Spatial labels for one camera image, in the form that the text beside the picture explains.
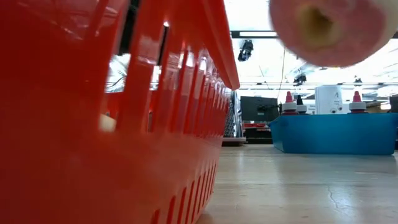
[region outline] concrete floor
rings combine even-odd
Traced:
[[[396,224],[396,157],[223,148],[214,194],[198,224]]]

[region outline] white appliance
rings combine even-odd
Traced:
[[[315,88],[316,114],[343,114],[343,98],[341,87],[320,86]]]

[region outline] blue container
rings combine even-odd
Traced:
[[[270,127],[274,146],[286,153],[391,155],[398,114],[279,116]]]

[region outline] red plastic basket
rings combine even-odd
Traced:
[[[187,224],[207,204],[227,87],[239,87],[223,1],[141,1],[116,130],[104,133],[104,86],[128,3],[0,1],[0,223]]]

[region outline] ceiling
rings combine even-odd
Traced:
[[[230,30],[272,30],[265,0],[224,0]],[[254,50],[246,62],[237,60],[244,39],[233,39],[233,49],[243,95],[283,98],[290,90],[312,95],[319,85],[343,87],[343,97],[352,98],[359,90],[367,100],[386,100],[398,93],[398,39],[391,39],[367,60],[347,68],[320,68],[307,64],[285,50],[278,39],[252,39]],[[294,86],[295,78],[305,75],[304,85]],[[363,86],[350,83],[361,79]]]

